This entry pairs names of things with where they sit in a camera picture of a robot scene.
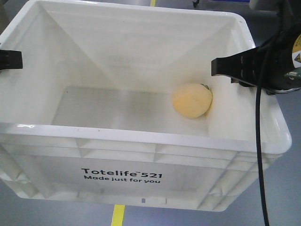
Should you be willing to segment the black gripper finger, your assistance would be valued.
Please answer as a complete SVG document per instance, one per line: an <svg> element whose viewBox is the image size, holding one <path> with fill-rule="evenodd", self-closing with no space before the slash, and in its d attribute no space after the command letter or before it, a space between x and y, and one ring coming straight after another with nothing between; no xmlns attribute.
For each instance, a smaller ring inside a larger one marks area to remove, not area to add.
<svg viewBox="0 0 301 226"><path fill-rule="evenodd" d="M0 70L23 69L21 51L0 50Z"/></svg>

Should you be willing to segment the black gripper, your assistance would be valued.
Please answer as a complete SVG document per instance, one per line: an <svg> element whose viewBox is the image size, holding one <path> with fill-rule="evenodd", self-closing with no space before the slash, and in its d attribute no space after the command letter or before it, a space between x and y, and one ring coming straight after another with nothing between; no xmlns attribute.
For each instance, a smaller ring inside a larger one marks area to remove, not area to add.
<svg viewBox="0 0 301 226"><path fill-rule="evenodd" d="M301 2L273 0L278 28L253 49L211 61L211 76L224 75L232 83L257 87L269 94L284 94L301 88Z"/></svg>

